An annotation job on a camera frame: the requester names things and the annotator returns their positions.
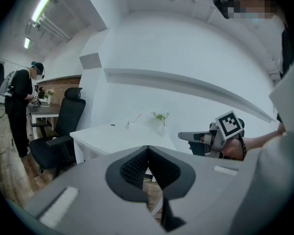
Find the fluorescent light tube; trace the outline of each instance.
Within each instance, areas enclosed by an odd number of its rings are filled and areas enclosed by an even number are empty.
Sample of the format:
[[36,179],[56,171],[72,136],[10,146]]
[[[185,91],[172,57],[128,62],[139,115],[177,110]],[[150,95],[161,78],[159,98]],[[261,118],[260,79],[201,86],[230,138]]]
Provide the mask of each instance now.
[[25,43],[24,43],[24,47],[25,47],[25,49],[28,48],[29,41],[30,41],[30,39],[26,37],[26,38],[25,38]]
[[39,4],[37,5],[35,12],[33,14],[33,16],[31,17],[31,19],[36,22],[40,13],[42,12],[42,10],[44,9],[44,7],[46,6],[47,2],[49,0],[40,0]]

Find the black t-shirt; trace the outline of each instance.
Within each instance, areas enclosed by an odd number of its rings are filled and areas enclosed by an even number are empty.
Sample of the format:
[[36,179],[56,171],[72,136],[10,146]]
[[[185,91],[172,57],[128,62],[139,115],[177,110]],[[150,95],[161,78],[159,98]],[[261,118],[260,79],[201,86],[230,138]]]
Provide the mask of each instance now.
[[[285,26],[285,30],[282,33],[282,59],[282,70],[280,71],[281,79],[294,62],[294,31],[287,26]],[[279,114],[277,120],[282,122]]]
[[24,100],[28,94],[33,93],[31,78],[28,70],[19,70],[12,80],[11,86],[14,86],[11,97],[5,97],[5,112],[8,115],[19,113],[26,109],[28,100]]

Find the chair armrest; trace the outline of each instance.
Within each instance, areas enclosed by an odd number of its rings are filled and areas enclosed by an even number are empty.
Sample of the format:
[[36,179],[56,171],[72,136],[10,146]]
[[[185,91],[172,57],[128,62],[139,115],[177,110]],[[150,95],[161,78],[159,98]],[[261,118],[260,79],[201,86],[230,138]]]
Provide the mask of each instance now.
[[59,137],[59,138],[56,138],[56,139],[53,139],[53,140],[49,140],[49,141],[46,142],[46,144],[49,147],[55,147],[55,146],[58,146],[58,145],[65,144],[66,142],[71,141],[71,140],[72,140],[72,138],[70,136],[63,136],[63,137]]
[[32,123],[31,126],[32,127],[44,127],[44,126],[49,126],[49,124],[41,122],[41,123]]

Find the headset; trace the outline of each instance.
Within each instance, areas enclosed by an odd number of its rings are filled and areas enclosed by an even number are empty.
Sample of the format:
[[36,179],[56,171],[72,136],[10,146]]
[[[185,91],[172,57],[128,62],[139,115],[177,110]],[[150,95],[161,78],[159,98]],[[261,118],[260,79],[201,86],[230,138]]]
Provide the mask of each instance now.
[[32,67],[34,67],[36,70],[37,70],[37,75],[42,75],[41,79],[44,79],[45,77],[45,67],[44,67],[44,70],[41,72],[38,67],[36,66],[37,62],[33,61],[31,62],[32,64]]
[[[240,3],[234,0],[212,0],[226,19],[234,18],[234,13],[241,13]],[[229,12],[228,8],[233,8],[233,12]]]

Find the vr headset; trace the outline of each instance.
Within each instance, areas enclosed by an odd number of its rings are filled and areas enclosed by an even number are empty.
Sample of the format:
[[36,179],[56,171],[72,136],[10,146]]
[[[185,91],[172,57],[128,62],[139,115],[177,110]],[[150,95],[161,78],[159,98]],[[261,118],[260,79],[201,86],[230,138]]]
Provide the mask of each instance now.
[[[241,13],[242,10],[240,8],[240,4],[238,2],[234,2],[234,0],[212,0],[217,7],[217,9],[221,12],[224,18],[234,18],[234,13]],[[233,8],[233,12],[229,12],[228,8]]]

